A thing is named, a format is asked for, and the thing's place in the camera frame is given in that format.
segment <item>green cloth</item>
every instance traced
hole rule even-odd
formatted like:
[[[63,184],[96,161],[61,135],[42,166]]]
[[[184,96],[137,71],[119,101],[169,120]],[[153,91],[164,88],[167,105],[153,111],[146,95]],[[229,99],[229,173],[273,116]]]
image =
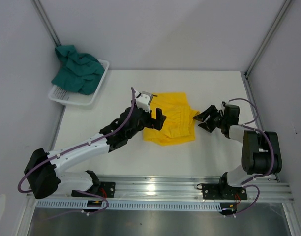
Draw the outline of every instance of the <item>green cloth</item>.
[[[56,47],[62,67],[52,83],[69,92],[90,95],[105,71],[99,61],[87,53],[77,53],[73,45]]]

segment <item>yellow shirt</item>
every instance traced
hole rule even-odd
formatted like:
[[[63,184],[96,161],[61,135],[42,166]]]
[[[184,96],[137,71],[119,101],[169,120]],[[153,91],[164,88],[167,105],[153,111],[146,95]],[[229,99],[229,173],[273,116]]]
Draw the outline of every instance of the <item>yellow shirt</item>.
[[[153,111],[160,108],[167,118],[160,131],[145,128],[143,140],[160,145],[181,144],[194,140],[193,117],[199,112],[190,108],[185,93],[155,93],[154,95],[150,108]],[[156,118],[156,112],[152,113],[152,117]]]

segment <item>white basket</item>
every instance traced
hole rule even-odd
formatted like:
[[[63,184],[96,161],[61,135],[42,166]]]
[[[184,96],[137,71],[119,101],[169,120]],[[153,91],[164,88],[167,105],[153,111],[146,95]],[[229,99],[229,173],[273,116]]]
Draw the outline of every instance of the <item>white basket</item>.
[[[98,59],[100,64],[105,69],[105,72],[103,73],[100,82],[96,88],[95,93],[91,95],[82,95],[80,93],[74,93],[74,92],[68,92],[62,89],[59,86],[53,85],[52,89],[50,90],[48,94],[48,98],[52,101],[59,102],[63,105],[76,105],[76,106],[88,106],[92,104],[98,94],[98,91],[100,89],[100,86],[106,76],[106,73],[109,68],[109,62],[106,60],[100,60]]]

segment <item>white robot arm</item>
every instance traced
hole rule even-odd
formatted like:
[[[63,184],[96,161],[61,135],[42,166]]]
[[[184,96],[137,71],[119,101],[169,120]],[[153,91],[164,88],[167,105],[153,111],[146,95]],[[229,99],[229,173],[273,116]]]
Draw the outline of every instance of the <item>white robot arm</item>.
[[[34,151],[18,190],[22,193],[33,192],[37,199],[53,193],[73,194],[73,190],[97,194],[100,181],[93,171],[70,173],[66,170],[80,162],[122,147],[145,127],[161,130],[166,117],[159,108],[156,109],[156,119],[151,117],[152,98],[152,94],[139,93],[132,88],[132,106],[99,133],[64,149],[45,152],[40,148]],[[21,189],[25,179],[28,180],[31,190]]]
[[[194,119],[201,122],[199,127],[210,133],[219,128],[226,138],[242,143],[241,164],[234,170],[225,172],[218,184],[200,184],[203,198],[235,200],[235,195],[238,194],[241,200],[246,200],[246,183],[256,177],[281,171],[278,137],[275,132],[263,132],[257,128],[238,125],[238,106],[223,102],[222,108],[218,110],[211,105]]]

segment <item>gray wall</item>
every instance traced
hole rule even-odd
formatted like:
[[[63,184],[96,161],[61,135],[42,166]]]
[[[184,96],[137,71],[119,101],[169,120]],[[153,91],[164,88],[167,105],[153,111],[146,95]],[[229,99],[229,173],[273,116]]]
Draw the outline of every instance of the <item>gray wall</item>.
[[[0,195],[6,195],[0,236],[17,226],[25,197],[17,183],[31,153],[49,147],[61,106],[47,94],[58,68],[31,2],[0,0]]]
[[[41,0],[62,44],[112,69],[244,71],[284,0]]]
[[[301,0],[295,0],[250,78],[261,119],[278,132],[281,179],[290,183],[301,215]]]

